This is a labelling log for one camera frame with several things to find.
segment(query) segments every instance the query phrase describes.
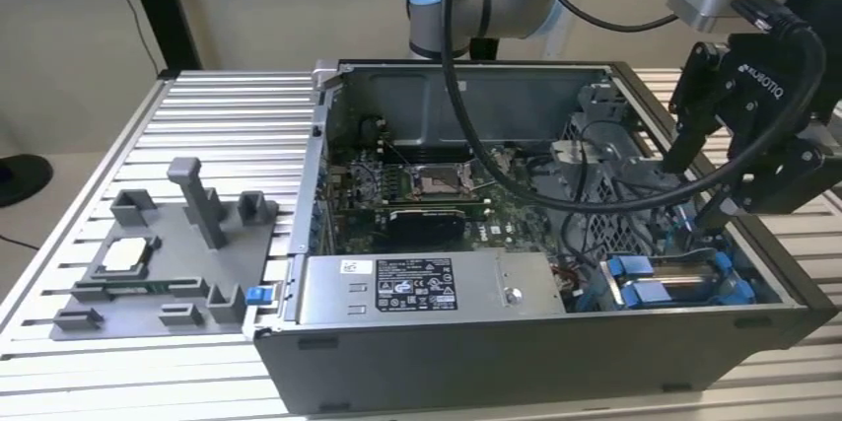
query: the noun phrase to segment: metal workbench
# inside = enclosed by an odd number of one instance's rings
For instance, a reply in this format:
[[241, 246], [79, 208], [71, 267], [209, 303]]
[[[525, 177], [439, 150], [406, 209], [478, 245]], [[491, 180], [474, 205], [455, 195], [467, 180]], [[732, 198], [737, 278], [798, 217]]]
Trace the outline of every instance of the metal workbench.
[[[666, 101], [677, 70], [641, 70]], [[170, 160], [197, 156], [223, 199], [262, 189], [281, 203], [265, 280], [285, 275], [291, 212], [313, 112], [310, 73], [185, 73], [146, 98], [0, 307], [0, 417], [28, 419], [283, 418], [251, 343], [239, 334], [54, 342], [50, 319], [113, 225], [110, 201], [143, 187], [178, 199]], [[716, 164], [728, 137], [708, 143]], [[842, 306], [842, 203], [832, 193], [764, 221]], [[842, 419], [842, 316], [789, 351], [753, 356], [704, 393], [381, 415], [378, 420]]]

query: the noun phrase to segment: wire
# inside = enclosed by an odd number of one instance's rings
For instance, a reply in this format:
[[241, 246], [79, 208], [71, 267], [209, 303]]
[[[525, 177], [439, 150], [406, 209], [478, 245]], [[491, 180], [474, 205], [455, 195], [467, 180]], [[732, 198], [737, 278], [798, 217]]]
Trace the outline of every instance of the wire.
[[788, 94], [786, 105], [781, 107], [781, 114], [776, 121], [766, 128], [761, 136], [752, 142], [744, 152], [734, 157], [721, 168], [709, 175], [694, 181], [689, 181], [676, 189], [652, 196], [646, 196], [629, 201], [616, 202], [572, 202], [569, 200], [554, 199], [538, 194], [512, 179], [498, 167], [494, 159], [483, 147], [483, 142], [477, 134], [471, 118], [469, 116], [459, 83], [457, 79], [455, 60], [453, 57], [453, 4], [454, 0], [442, 0], [441, 12], [441, 33], [442, 33], [442, 74], [445, 86], [454, 110], [454, 115], [459, 122], [465, 139], [474, 149], [474, 155], [489, 174], [498, 181], [506, 191], [520, 200], [537, 204], [549, 209], [565, 212], [578, 212], [582, 214], [613, 214], [632, 211], [642, 211], [677, 204], [694, 194], [710, 189], [722, 182], [736, 178], [748, 166], [766, 153], [769, 148], [778, 142], [782, 134], [793, 130], [805, 111], [809, 108], [813, 93], [821, 84], [825, 73], [825, 48], [821, 39], [814, 31], [805, 25], [794, 26], [786, 30], [786, 43], [801, 54], [801, 67], [797, 68], [798, 75], [793, 81], [793, 90]]
[[141, 43], [143, 44], [143, 49], [146, 50], [146, 56], [149, 56], [149, 61], [153, 63], [154, 74], [158, 76], [158, 72], [161, 68], [158, 67], [158, 61], [155, 61], [155, 57], [153, 56], [153, 51], [149, 49], [149, 44], [146, 43], [146, 37], [143, 36], [143, 29], [141, 28], [141, 18], [138, 15], [138, 9], [133, 4], [133, 0], [126, 0], [130, 5], [130, 9], [133, 9], [133, 17], [135, 18], [135, 28], [138, 29], [138, 35], [141, 37]]
[[[580, 147], [580, 154], [582, 157], [581, 159], [582, 165], [581, 165], [581, 171], [580, 171], [580, 181], [577, 182], [577, 191], [574, 193], [574, 202], [580, 202], [585, 198], [585, 186], [589, 180], [589, 155], [585, 152], [585, 147]], [[568, 215], [565, 216], [565, 220], [562, 221], [562, 228], [561, 228], [562, 246], [565, 246], [570, 254], [574, 256], [574, 258], [577, 258], [577, 260], [581, 263], [585, 263], [592, 268], [597, 268], [597, 264], [594, 263], [594, 261], [580, 250], [574, 248], [574, 246], [570, 244], [570, 241], [568, 240], [568, 237], [569, 237], [568, 232], [570, 229], [570, 223], [574, 220], [574, 216], [576, 216], [576, 213], [573, 212], [568, 213]], [[588, 232], [589, 232], [589, 229], [586, 227], [585, 233], [582, 236], [582, 248], [585, 248], [586, 246]]]
[[39, 251], [42, 248], [39, 246], [34, 246], [32, 244], [27, 244], [26, 242], [16, 241], [15, 239], [10, 239], [8, 237], [0, 235], [0, 241], [8, 242], [10, 244], [15, 244], [16, 246], [24, 246], [26, 248], [31, 248], [35, 251]]
[[[617, 183], [617, 180], [614, 178], [610, 179], [609, 181], [610, 181], [610, 187], [613, 188], [614, 194], [617, 195], [617, 200], [621, 200], [622, 199], [622, 189], [620, 189], [620, 184]], [[637, 226], [634, 225], [634, 219], [632, 218], [632, 216], [628, 213], [618, 214], [618, 215], [620, 215], [620, 218], [626, 221], [626, 226], [628, 226], [629, 231], [632, 232], [632, 234], [636, 237], [638, 237], [638, 239], [646, 244], [646, 246], [649, 246], [650, 253], [653, 255], [658, 254], [658, 246], [656, 246], [656, 243], [653, 242], [653, 240], [637, 228]]]
[[580, 17], [582, 20], [585, 20], [589, 24], [602, 29], [612, 30], [613, 32], [620, 32], [622, 34], [637, 34], [640, 32], [646, 32], [646, 31], [658, 29], [660, 27], [664, 27], [665, 25], [669, 25], [677, 20], [680, 20], [676, 14], [670, 14], [662, 19], [658, 19], [654, 22], [649, 22], [648, 24], [644, 24], [644, 25], [620, 25], [594, 17], [585, 10], [577, 7], [570, 0], [558, 0], [558, 1], [562, 3], [565, 8], [574, 13], [574, 15]]

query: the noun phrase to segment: vertical post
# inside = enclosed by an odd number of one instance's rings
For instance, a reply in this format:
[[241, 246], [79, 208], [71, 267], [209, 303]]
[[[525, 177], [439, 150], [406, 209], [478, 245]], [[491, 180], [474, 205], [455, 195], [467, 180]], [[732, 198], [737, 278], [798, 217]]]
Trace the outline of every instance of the vertical post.
[[141, 0], [155, 33], [158, 47], [175, 70], [202, 69], [197, 44], [187, 25], [181, 0]]
[[182, 186], [185, 200], [187, 201], [186, 212], [191, 212], [194, 223], [199, 227], [202, 238], [206, 240], [209, 248], [222, 248], [229, 240], [221, 228], [221, 213], [215, 203], [209, 199], [209, 193], [199, 180], [199, 170], [202, 162], [194, 157], [178, 157], [170, 163], [167, 177]]

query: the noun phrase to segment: motherboard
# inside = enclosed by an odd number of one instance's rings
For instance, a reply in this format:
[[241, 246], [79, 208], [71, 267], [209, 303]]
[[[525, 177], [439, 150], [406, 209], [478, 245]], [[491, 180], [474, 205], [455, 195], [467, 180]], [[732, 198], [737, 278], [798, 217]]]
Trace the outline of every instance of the motherboard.
[[[506, 173], [528, 182], [517, 148], [502, 146], [494, 154]], [[516, 202], [463, 149], [438, 150], [434, 157], [395, 146], [365, 150], [331, 166], [330, 181], [338, 254], [487, 247], [560, 252], [546, 210]]]

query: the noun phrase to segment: black pole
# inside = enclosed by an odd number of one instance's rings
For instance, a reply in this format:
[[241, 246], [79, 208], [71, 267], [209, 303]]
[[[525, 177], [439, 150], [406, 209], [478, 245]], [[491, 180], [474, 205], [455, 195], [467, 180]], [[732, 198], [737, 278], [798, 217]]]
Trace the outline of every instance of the black pole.
[[202, 69], [197, 43], [190, 33], [181, 0], [141, 0], [141, 3], [167, 68]]

